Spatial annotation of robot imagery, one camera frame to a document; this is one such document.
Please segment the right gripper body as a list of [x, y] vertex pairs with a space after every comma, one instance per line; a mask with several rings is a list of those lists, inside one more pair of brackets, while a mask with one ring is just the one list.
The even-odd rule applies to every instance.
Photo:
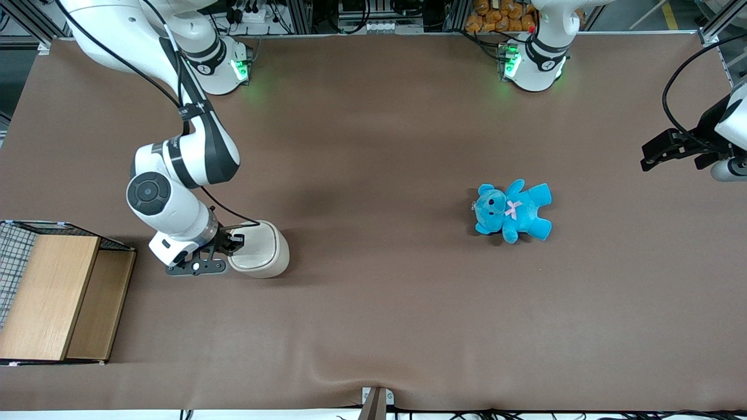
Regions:
[[213, 260], [212, 252], [207, 250], [208, 245], [221, 231], [221, 225], [211, 225], [203, 229], [195, 236], [176, 236], [157, 232], [149, 242], [149, 249], [159, 261], [168, 267], [186, 263], [190, 264], [201, 260]]

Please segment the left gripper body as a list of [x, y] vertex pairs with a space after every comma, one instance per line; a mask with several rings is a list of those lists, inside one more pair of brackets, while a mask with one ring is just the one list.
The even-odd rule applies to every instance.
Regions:
[[731, 147], [746, 151], [746, 82], [739, 82], [731, 92], [701, 115], [694, 128], [697, 138], [711, 151]]

